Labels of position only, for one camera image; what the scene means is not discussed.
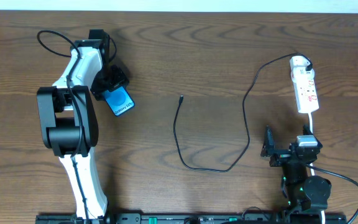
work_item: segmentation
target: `green led light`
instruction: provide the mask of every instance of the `green led light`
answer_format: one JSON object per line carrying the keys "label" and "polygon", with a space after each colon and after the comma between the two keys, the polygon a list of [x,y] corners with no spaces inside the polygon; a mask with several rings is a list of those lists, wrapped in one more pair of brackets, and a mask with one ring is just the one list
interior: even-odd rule
{"label": "green led light", "polygon": [[149,224],[157,224],[157,218],[149,218]]}

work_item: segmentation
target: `small robot arm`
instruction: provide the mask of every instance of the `small robot arm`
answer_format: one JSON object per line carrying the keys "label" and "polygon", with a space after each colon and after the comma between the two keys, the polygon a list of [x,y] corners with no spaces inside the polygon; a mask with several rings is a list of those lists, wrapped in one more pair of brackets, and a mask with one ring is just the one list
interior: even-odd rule
{"label": "small robot arm", "polygon": [[[90,30],[88,39],[76,40],[80,58],[71,47],[71,60],[63,75],[37,92],[42,139],[65,167],[76,199],[76,216],[83,220],[103,219],[108,207],[94,159],[99,130],[90,92],[97,100],[106,101],[116,116],[134,107],[125,91],[129,81],[124,72],[116,65],[109,66],[110,39],[103,30]],[[70,72],[72,95],[67,85]],[[71,96],[75,96],[79,112]],[[56,116],[70,110],[71,118]]]}

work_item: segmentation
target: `power strip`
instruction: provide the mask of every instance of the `power strip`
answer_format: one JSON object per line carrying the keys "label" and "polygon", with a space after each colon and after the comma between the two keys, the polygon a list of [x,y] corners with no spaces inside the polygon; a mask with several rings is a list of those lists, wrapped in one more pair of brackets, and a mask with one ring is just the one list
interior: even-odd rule
{"label": "power strip", "polygon": [[310,62],[303,56],[294,56],[290,60],[291,79],[299,113],[311,113],[319,108],[314,70],[306,71],[309,64]]}

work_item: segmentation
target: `black wire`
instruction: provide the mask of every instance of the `black wire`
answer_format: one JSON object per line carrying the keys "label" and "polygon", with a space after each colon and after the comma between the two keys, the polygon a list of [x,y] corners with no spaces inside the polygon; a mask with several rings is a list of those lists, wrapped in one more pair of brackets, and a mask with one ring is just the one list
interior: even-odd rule
{"label": "black wire", "polygon": [[246,131],[247,131],[247,138],[248,138],[248,141],[247,141],[247,145],[245,146],[245,148],[242,150],[242,152],[240,153],[239,157],[230,165],[229,168],[225,169],[225,170],[219,170],[219,169],[208,169],[208,168],[196,168],[196,167],[190,167],[188,166],[185,161],[183,160],[182,156],[181,156],[181,153],[180,153],[180,148],[179,148],[179,143],[178,143],[178,139],[177,139],[177,134],[176,134],[176,130],[175,130],[175,127],[176,127],[176,123],[177,123],[177,117],[178,117],[178,113],[179,113],[179,109],[180,109],[180,106],[183,102],[183,95],[180,96],[179,98],[179,105],[178,105],[178,109],[177,109],[177,113],[175,115],[175,119],[173,120],[173,137],[175,138],[175,142],[177,144],[177,148],[178,148],[178,153],[179,153],[179,158],[181,160],[181,163],[188,169],[191,169],[191,170],[202,170],[202,171],[211,171],[211,172],[228,172],[230,171],[236,164],[237,162],[241,159],[242,155],[244,155],[244,153],[246,153],[248,147],[249,147],[249,143],[250,143],[250,136],[249,136],[249,130],[248,130],[248,124],[247,124],[247,117],[246,117],[246,108],[245,108],[245,102],[246,102],[246,98],[248,96],[248,93],[251,91],[251,89],[254,87],[255,83],[256,83],[256,80],[258,79],[258,75],[259,75],[259,72],[261,71],[261,69],[263,69],[266,65],[270,65],[271,63],[277,61],[277,60],[280,60],[280,59],[283,59],[283,58],[286,58],[286,57],[290,57],[290,56],[303,56],[304,58],[306,58],[308,61],[309,61],[309,65],[308,67],[306,68],[307,71],[311,70],[311,60],[308,59],[306,56],[304,56],[303,54],[300,54],[300,53],[292,53],[292,54],[288,54],[288,55],[284,55],[282,57],[279,57],[279,58],[276,58],[272,61],[269,61],[267,62],[266,64],[262,65],[256,75],[255,75],[255,78],[254,78],[254,82],[251,84],[251,86],[249,87],[249,89],[247,90],[246,94],[244,95],[244,98],[242,99],[242,114],[244,116],[244,124],[246,125]]}
{"label": "black wire", "polygon": [[287,197],[287,193],[285,192],[285,180],[284,180],[284,175],[281,176],[281,191],[283,192],[283,195],[285,198]]}
{"label": "black wire", "polygon": [[71,158],[71,161],[73,162],[73,167],[74,167],[74,172],[75,172],[75,178],[77,179],[77,183],[78,183],[78,188],[80,190],[81,193],[81,197],[82,197],[82,202],[84,203],[84,209],[85,209],[85,223],[89,223],[88,220],[89,215],[88,215],[88,207],[86,206],[86,198],[85,198],[85,194],[84,194],[84,190],[82,189],[82,185],[81,185],[81,180],[80,180],[80,176],[78,175],[78,168],[77,168],[77,162],[74,160],[74,158]]}
{"label": "black wire", "polygon": [[[326,174],[329,174],[329,175],[333,175],[335,177],[342,178],[342,179],[347,180],[350,183],[352,183],[352,184],[354,184],[354,185],[356,185],[358,187],[358,183],[355,180],[353,180],[353,179],[351,179],[349,177],[346,177],[344,175],[337,174],[337,173],[334,173],[334,172],[331,172],[331,171],[328,171],[328,170],[324,170],[322,168],[318,168],[318,167],[315,167],[315,166],[311,166],[311,165],[308,165],[308,164],[306,164],[306,163],[304,163],[302,161],[300,161],[300,164],[304,165],[305,167],[307,167],[309,169],[314,169],[314,170],[317,170],[317,171],[320,171],[320,172],[323,172],[323,173],[326,173]],[[354,215],[352,216],[352,218],[347,222],[347,224],[351,224],[356,219],[357,216],[358,216],[358,208],[357,208],[356,212],[354,213]]]}
{"label": "black wire", "polygon": [[91,214],[92,216],[93,216],[93,218],[94,219],[97,219],[92,213],[91,213],[91,211],[88,209],[88,212],[89,212],[89,214]]}
{"label": "black wire", "polygon": [[247,208],[247,209],[242,213],[241,219],[245,220],[245,216],[244,216],[244,215],[246,215],[247,212],[248,212],[251,208],[256,208],[256,209],[258,209],[260,212],[262,212],[262,215],[263,215],[267,220],[269,220],[268,216],[266,216],[266,214],[264,213],[264,211],[262,211],[262,209],[260,209],[260,208],[258,208],[258,207],[256,207],[256,206],[252,206],[252,207]]}
{"label": "black wire", "polygon": [[114,54],[110,57],[110,60],[109,62],[111,62],[115,57],[116,57],[116,54],[117,54],[117,45],[115,43],[115,41],[109,36],[112,44],[114,45]]}
{"label": "black wire", "polygon": [[290,215],[292,215],[292,213],[295,212],[295,210],[298,209],[297,207],[293,207],[286,215],[285,215],[285,223],[289,223],[290,222]]}
{"label": "black wire", "polygon": [[63,34],[61,34],[61,33],[59,33],[59,32],[56,32],[56,31],[53,31],[53,30],[41,30],[41,31],[38,32],[38,34],[37,34],[37,40],[38,40],[38,42],[40,43],[40,45],[41,45],[42,47],[44,47],[45,49],[49,50],[50,52],[52,52],[52,53],[54,53],[54,54],[56,54],[56,55],[59,55],[59,56],[62,56],[62,57],[71,57],[71,55],[65,55],[65,54],[58,53],[58,52],[56,52],[56,51],[54,51],[54,50],[50,50],[49,47],[47,47],[47,46],[41,41],[41,39],[40,39],[40,35],[41,35],[42,33],[50,33],[50,34],[58,35],[59,37],[65,39],[67,42],[69,42],[72,46],[74,46],[73,42],[72,42],[69,38],[67,38],[67,37],[64,36]]}
{"label": "black wire", "polygon": [[63,34],[61,33],[58,33],[56,31],[53,31],[53,30],[41,30],[40,32],[38,32],[37,34],[37,40],[38,42],[41,44],[42,47],[44,47],[45,49],[47,49],[48,51],[56,54],[56,55],[59,55],[59,56],[62,56],[62,57],[71,57],[69,55],[64,55],[64,54],[61,54],[61,53],[58,53],[58,52],[55,52],[53,50],[50,50],[47,46],[45,46],[44,43],[42,43],[41,39],[40,39],[40,34],[42,33],[50,33],[50,34],[55,34],[63,39],[65,39],[67,42],[69,42],[71,44],[71,46],[76,50],[77,52],[77,58],[74,62],[74,65],[71,67],[70,71],[68,72],[68,75],[66,76],[66,83],[67,83],[67,89],[68,89],[68,92],[70,94],[70,97],[71,97],[71,100],[74,104],[74,107],[75,107],[75,111],[77,113],[77,117],[78,117],[78,124],[79,124],[79,128],[80,128],[80,138],[78,140],[78,144],[75,148],[75,151],[74,153],[70,156],[71,157],[71,161],[73,162],[73,167],[74,167],[74,171],[75,171],[75,176],[76,176],[76,179],[77,179],[77,184],[78,184],[78,188],[80,189],[80,193],[81,193],[81,196],[82,196],[82,199],[83,199],[83,203],[84,203],[84,209],[85,209],[85,217],[86,217],[86,223],[88,222],[89,220],[89,216],[88,216],[88,212],[87,212],[87,209],[88,207],[86,206],[86,198],[85,198],[85,194],[84,194],[84,191],[82,189],[82,185],[81,185],[81,182],[80,182],[80,177],[78,176],[78,169],[77,169],[77,166],[76,166],[76,162],[74,160],[74,156],[78,154],[78,151],[80,150],[80,147],[81,147],[81,143],[83,141],[83,122],[82,122],[82,117],[81,117],[81,111],[80,111],[80,107],[78,106],[78,102],[75,98],[75,95],[73,93],[73,90],[71,89],[71,86],[70,86],[70,82],[71,82],[71,77],[73,76],[73,72],[74,72],[74,69],[75,67],[78,65],[78,62],[80,61],[81,59],[81,52],[80,50],[78,49],[78,47],[69,39],[67,38],[66,36],[64,36]]}

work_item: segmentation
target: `wooden table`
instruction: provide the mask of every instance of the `wooden table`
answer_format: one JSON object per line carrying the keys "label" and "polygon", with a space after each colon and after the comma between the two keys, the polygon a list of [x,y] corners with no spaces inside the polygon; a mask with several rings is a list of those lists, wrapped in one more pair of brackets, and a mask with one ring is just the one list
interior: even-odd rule
{"label": "wooden table", "polygon": [[[184,168],[172,124],[183,94],[177,132],[185,160],[228,167],[246,144],[241,101],[255,72],[295,51],[311,58],[316,71],[314,133],[324,147],[315,165],[358,181],[358,15],[0,11],[0,223],[75,212],[65,170],[42,142],[35,97],[40,86],[60,77],[68,58],[43,49],[35,36],[52,29],[86,39],[97,28],[116,41],[136,103],[117,118],[106,103],[93,100],[99,178],[114,208],[184,213],[285,206],[281,169],[259,155],[265,125],[287,147],[308,122],[296,111],[289,58],[264,69],[250,93],[251,144],[232,171]],[[59,38],[44,40],[69,54]],[[358,188],[321,175],[333,184],[328,211],[350,218]]]}

